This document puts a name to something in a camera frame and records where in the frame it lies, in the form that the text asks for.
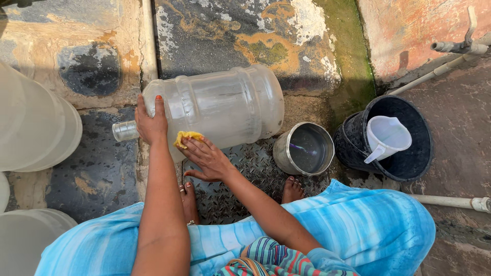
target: pvc pipe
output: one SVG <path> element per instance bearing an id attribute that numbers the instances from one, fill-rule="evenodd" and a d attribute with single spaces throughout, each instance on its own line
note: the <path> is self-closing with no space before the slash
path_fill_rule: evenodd
<path id="1" fill-rule="evenodd" d="M 475 60 L 478 57 L 479 57 L 478 55 L 462 55 L 462 56 L 454 59 L 453 61 L 448 62 L 448 63 L 438 67 L 437 69 L 433 70 L 432 72 L 427 73 L 426 75 L 420 77 L 419 79 L 416 79 L 416 80 L 404 85 L 403 87 L 390 92 L 389 95 L 399 95 L 402 92 L 417 86 L 418 84 L 424 83 L 427 80 L 431 80 L 432 78 L 434 78 L 436 76 L 443 75 L 444 73 L 454 69 L 455 67 L 461 65 L 462 63 Z"/>
<path id="2" fill-rule="evenodd" d="M 143 0 L 143 27 L 145 28 L 145 44 L 147 48 L 146 60 L 148 77 L 151 81 L 159 78 L 157 72 L 157 54 L 155 52 L 155 37 L 153 30 L 153 15 L 151 0 Z"/>
<path id="3" fill-rule="evenodd" d="M 489 197 L 461 198 L 424 194 L 409 194 L 409 196 L 425 204 L 474 209 L 491 214 L 491 199 Z"/>

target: concrete wall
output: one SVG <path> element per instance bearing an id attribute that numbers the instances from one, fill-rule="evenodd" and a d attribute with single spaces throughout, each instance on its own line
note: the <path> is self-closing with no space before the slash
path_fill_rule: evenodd
<path id="1" fill-rule="evenodd" d="M 491 31 L 489 0 L 358 0 L 377 84 L 444 55 L 430 50 L 433 42 L 462 42 L 470 5 L 478 17 L 477 39 Z"/>
<path id="2" fill-rule="evenodd" d="M 407 193 L 491 196 L 491 53 L 400 96 L 423 113 L 434 159 Z M 491 276 L 491 214 L 427 205 L 436 241 L 421 265 L 424 276 Z"/>

